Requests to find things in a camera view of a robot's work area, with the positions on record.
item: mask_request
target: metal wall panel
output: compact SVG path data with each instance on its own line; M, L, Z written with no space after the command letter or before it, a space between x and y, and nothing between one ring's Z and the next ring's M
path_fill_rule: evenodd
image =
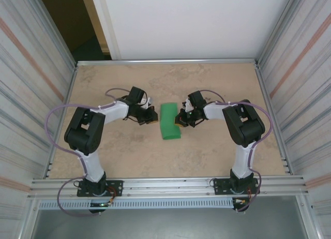
M331 0L299 0L259 60L294 174L331 235Z
M17 236L31 180L49 162L45 116L75 70L45 12L39 0L0 0L0 238ZM51 117L53 134L60 116Z

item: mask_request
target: marble-patterned surface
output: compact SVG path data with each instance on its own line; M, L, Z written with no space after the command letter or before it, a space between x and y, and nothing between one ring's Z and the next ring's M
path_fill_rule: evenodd
M249 99L265 108L252 64L183 64L134 66L81 66L70 103L98 106L112 102L104 92L112 87L137 86L153 97L156 111L165 102L177 102L178 109L188 94L212 89L227 101ZM115 96L124 92L114 91ZM214 94L204 93L210 100ZM59 144L67 147L64 131L74 113L67 111ZM266 129L269 122L259 113ZM108 177L195 177L227 176L235 158L224 121L204 121L196 128L181 128L182 138L163 140L159 123L139 126L117 120L105 126L99 147L100 161ZM274 135L258 145L253 167L263 175L284 174ZM57 150L50 178L82 175L77 158Z

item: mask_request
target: green block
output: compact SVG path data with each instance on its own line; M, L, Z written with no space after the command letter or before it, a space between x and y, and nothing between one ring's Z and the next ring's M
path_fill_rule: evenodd
M179 139L180 129L175 125L175 117L178 115L177 103L161 104L160 128L164 140Z

